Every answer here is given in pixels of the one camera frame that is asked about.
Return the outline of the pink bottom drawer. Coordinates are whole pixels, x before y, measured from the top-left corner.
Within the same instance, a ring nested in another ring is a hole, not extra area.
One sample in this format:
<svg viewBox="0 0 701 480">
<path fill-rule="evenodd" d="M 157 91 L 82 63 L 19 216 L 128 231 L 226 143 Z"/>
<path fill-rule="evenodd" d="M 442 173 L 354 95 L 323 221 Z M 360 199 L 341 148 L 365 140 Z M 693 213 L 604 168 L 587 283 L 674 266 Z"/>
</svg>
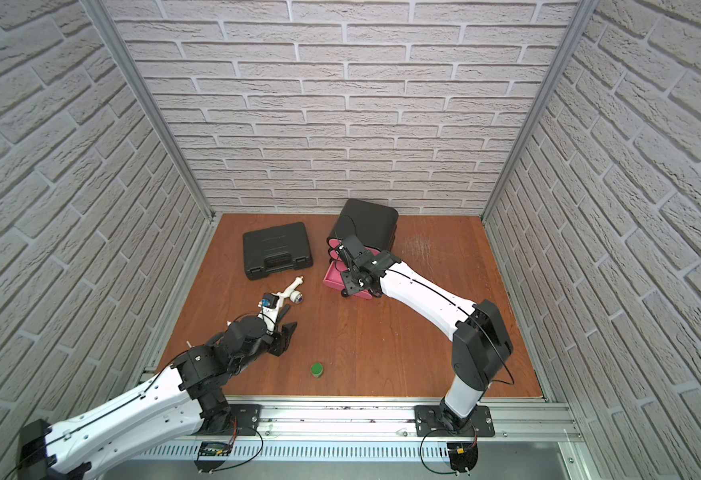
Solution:
<svg viewBox="0 0 701 480">
<path fill-rule="evenodd" d="M 330 260 L 330 265 L 328 265 L 328 270 L 326 270 L 326 275 L 324 275 L 322 284 L 330 289 L 338 290 L 342 296 L 348 297 L 344 280 L 342 280 L 342 273 L 344 273 L 344 271 L 346 271 L 346 266 L 344 266 L 342 262 Z"/>
</svg>

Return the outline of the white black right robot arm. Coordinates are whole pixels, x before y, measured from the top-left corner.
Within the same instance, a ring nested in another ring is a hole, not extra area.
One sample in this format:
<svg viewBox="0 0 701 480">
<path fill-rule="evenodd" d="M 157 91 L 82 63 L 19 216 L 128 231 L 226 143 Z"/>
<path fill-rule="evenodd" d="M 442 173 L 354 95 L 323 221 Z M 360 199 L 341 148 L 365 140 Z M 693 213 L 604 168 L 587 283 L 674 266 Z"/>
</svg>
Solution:
<svg viewBox="0 0 701 480">
<path fill-rule="evenodd" d="M 454 380 L 442 397 L 439 421 L 450 431 L 462 428 L 497 374 L 508 370 L 514 347 L 498 307 L 475 303 L 425 279 L 395 255 L 340 254 L 344 290 L 367 291 L 397 300 L 435 325 L 451 341 Z"/>
</svg>

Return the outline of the green paint bottle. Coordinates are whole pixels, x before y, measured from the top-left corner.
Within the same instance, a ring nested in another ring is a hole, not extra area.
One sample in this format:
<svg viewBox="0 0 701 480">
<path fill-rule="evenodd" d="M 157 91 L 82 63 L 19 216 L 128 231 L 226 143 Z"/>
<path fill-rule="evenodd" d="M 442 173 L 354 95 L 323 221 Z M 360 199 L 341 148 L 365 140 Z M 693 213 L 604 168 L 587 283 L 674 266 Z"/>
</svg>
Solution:
<svg viewBox="0 0 701 480">
<path fill-rule="evenodd" d="M 324 366 L 320 362 L 316 362 L 310 366 L 310 373 L 314 378 L 320 378 L 324 375 Z"/>
</svg>

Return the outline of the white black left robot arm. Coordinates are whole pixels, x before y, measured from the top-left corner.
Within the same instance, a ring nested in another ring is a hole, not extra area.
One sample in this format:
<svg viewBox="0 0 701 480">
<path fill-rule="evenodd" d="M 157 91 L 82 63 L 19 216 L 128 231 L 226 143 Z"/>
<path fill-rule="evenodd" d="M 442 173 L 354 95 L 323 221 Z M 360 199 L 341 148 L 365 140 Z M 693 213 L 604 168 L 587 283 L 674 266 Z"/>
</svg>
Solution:
<svg viewBox="0 0 701 480">
<path fill-rule="evenodd" d="M 298 326 L 265 315 L 236 319 L 176 355 L 132 390 L 68 420 L 36 420 L 20 430 L 20 479 L 90 479 L 174 438 L 236 433 L 224 386 L 264 354 L 280 356 Z"/>
</svg>

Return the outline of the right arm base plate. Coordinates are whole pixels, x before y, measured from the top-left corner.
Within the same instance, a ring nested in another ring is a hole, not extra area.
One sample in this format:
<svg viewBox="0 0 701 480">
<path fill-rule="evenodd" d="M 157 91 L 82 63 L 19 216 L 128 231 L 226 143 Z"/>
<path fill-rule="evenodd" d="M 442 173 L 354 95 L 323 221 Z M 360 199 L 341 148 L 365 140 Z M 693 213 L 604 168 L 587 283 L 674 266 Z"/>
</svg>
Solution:
<svg viewBox="0 0 701 480">
<path fill-rule="evenodd" d="M 418 437 L 431 435 L 495 436 L 493 419 L 486 406 L 476 405 L 466 418 L 460 418 L 445 405 L 416 405 L 413 408 L 414 426 Z"/>
</svg>

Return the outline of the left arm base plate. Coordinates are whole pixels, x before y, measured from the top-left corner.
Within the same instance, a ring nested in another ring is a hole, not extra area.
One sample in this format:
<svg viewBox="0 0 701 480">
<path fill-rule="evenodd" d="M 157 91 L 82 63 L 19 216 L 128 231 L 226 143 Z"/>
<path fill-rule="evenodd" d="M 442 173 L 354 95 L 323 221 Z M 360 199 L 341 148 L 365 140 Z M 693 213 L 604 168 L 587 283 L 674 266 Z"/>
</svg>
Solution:
<svg viewBox="0 0 701 480">
<path fill-rule="evenodd" d="M 262 404 L 232 403 L 222 413 L 210 418 L 202 418 L 202 426 L 190 433 L 190 436 L 256 436 L 260 424 Z"/>
</svg>

